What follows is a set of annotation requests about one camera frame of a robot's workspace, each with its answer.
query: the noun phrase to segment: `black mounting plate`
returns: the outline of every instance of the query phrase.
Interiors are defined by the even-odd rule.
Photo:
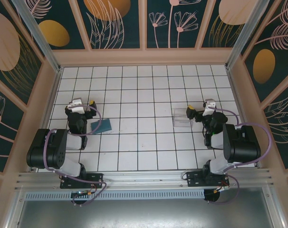
[[[202,170],[187,172],[186,174],[188,187],[217,187],[221,185],[230,185],[226,175],[218,175],[209,173],[203,176]]]
[[[103,181],[103,174],[102,173],[87,173],[86,175],[87,181]],[[97,189],[102,188],[102,184],[95,184]],[[60,182],[61,189],[91,189],[92,186],[90,183],[83,183],[76,180],[72,180],[68,177],[61,177]]]

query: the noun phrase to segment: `cable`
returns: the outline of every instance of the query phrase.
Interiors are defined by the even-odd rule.
[[[99,123],[98,123],[97,127],[96,127],[94,130],[92,130],[91,132],[86,133],[86,134],[72,134],[72,135],[75,135],[75,136],[86,136],[86,135],[89,135],[89,134],[94,133],[94,132],[100,127],[100,125],[101,125],[101,123],[102,123],[102,116],[101,116],[100,112],[99,112],[98,110],[96,110],[95,108],[93,108],[93,107],[91,107],[91,106],[88,106],[88,105],[76,105],[76,106],[74,106],[74,108],[77,108],[77,107],[89,107],[90,109],[95,110],[96,113],[98,113],[98,115],[100,116],[100,120],[99,120]],[[83,205],[85,206],[85,205],[93,202],[93,201],[105,190],[107,184],[106,184],[106,182],[104,182],[104,181],[99,182],[99,181],[81,180],[81,179],[72,177],[72,176],[70,176],[70,175],[66,175],[66,174],[64,174],[64,173],[61,173],[61,172],[59,172],[59,171],[57,171],[57,170],[55,170],[55,169],[50,169],[50,168],[48,167],[48,165],[47,165],[47,146],[48,146],[48,141],[49,141],[50,135],[51,135],[54,131],[56,131],[56,129],[50,130],[50,131],[48,132],[47,136],[46,136],[46,139],[45,139],[44,151],[43,151],[43,160],[44,160],[45,169],[48,170],[48,171],[54,172],[54,173],[56,173],[56,174],[58,174],[58,175],[60,175],[60,176],[68,177],[68,178],[70,178],[70,179],[72,179],[72,180],[75,180],[75,181],[79,181],[79,182],[83,182],[83,183],[90,183],[90,184],[104,184],[104,187],[103,187],[92,199],[87,200],[85,203],[80,204],[80,205],[74,203],[74,206],[76,206],[76,205],[78,205],[79,207],[82,207]]]
[[[236,113],[234,113],[234,112],[232,112],[230,110],[222,109],[222,108],[212,108],[212,107],[209,107],[209,108],[212,109],[212,110],[216,110],[216,111],[224,111],[224,112],[232,113],[237,119],[237,125],[239,124],[239,119],[238,119],[238,116],[237,116]]]
[[[237,196],[239,195],[239,191],[240,191],[240,185],[239,185],[239,182],[238,182],[238,180],[235,178],[235,177],[233,177],[233,176],[231,176],[231,175],[229,175],[229,174],[226,174],[228,177],[231,177],[231,178],[233,178],[235,181],[236,181],[236,183],[237,183],[237,193],[236,193],[236,195],[232,198],[232,199],[230,199],[229,201],[226,201],[226,202],[212,202],[212,201],[207,201],[208,203],[212,203],[212,204],[218,204],[218,205],[223,205],[223,204],[228,204],[228,203],[232,203],[236,198],[237,198]]]
[[[240,123],[240,124],[236,125],[236,127],[245,126],[245,125],[246,126],[257,126],[257,127],[260,127],[267,133],[268,138],[269,138],[269,144],[268,144],[267,150],[259,158],[255,159],[255,160],[252,160],[252,161],[245,162],[245,163],[239,163],[239,164],[231,165],[228,168],[224,169],[223,172],[227,172],[228,170],[230,170],[230,169],[232,169],[234,167],[238,167],[238,166],[242,166],[242,165],[248,165],[248,164],[253,164],[253,163],[257,163],[257,162],[261,161],[262,159],[264,159],[267,156],[267,154],[269,153],[269,151],[270,151],[270,149],[272,147],[271,133],[268,131],[268,129],[265,126],[263,126],[263,125],[261,125],[259,123]]]

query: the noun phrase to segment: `clear plastic container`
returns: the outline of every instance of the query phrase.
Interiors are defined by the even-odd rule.
[[[173,126],[174,127],[190,127],[192,128],[193,120],[186,116],[186,108],[175,108],[173,110]]]

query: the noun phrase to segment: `vent grille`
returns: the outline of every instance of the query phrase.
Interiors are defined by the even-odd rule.
[[[204,190],[130,190],[130,191],[105,191],[96,200],[161,200],[161,199],[202,199]],[[58,201],[71,200],[73,192],[28,192],[26,201]],[[76,200],[89,200],[93,195],[86,195]]]

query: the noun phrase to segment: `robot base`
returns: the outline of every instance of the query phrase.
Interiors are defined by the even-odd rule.
[[[187,172],[186,180],[188,187],[218,187],[230,185],[226,175],[211,173],[210,160],[206,162],[202,170]]]
[[[86,181],[103,181],[103,174],[102,173],[87,173],[86,174]],[[97,189],[102,188],[102,184],[95,184]],[[60,182],[61,189],[91,189],[92,186],[90,183],[83,183],[76,180],[72,180],[68,177],[61,177]]]
[[[204,196],[206,201],[215,202],[220,196],[220,192],[214,192],[214,189],[219,186],[229,186],[230,182],[226,175],[213,174],[210,170],[210,160],[206,162],[202,170],[192,171],[186,173],[188,187],[213,187],[212,189],[205,189]]]

